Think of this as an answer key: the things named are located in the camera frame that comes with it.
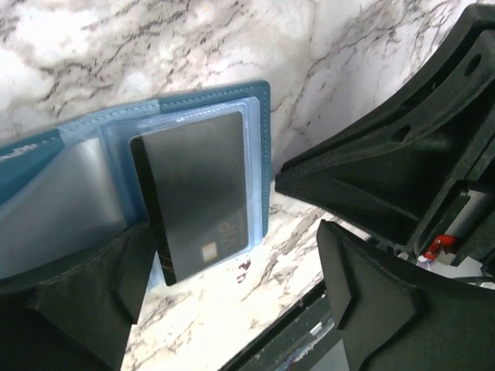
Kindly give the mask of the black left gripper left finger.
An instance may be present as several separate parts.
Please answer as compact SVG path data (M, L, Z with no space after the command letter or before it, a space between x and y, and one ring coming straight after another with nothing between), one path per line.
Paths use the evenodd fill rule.
M1 281L3 370L119 370L155 255L146 223Z

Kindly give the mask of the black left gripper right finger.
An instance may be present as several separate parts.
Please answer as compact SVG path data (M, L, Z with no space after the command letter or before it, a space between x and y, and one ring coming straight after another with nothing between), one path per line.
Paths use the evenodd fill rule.
M351 370L492 370L494 292L434 274L322 221L317 244Z

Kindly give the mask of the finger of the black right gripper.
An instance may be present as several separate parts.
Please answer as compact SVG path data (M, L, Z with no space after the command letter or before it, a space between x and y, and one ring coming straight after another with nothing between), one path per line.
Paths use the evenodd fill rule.
M287 161L275 190L420 251L464 185L494 184L493 163L494 7L472 4L397 93Z

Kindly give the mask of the blue leather card holder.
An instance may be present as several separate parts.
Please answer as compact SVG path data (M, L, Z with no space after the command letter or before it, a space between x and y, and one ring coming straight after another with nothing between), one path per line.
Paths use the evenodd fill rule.
M85 114L1 147L1 276L144 223L175 284L268 231L271 87L182 92Z

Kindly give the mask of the silver credit card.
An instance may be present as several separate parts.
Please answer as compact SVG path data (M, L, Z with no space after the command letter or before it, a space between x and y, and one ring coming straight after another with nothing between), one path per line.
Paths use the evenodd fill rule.
M130 149L168 286L248 246L241 113L136 136Z

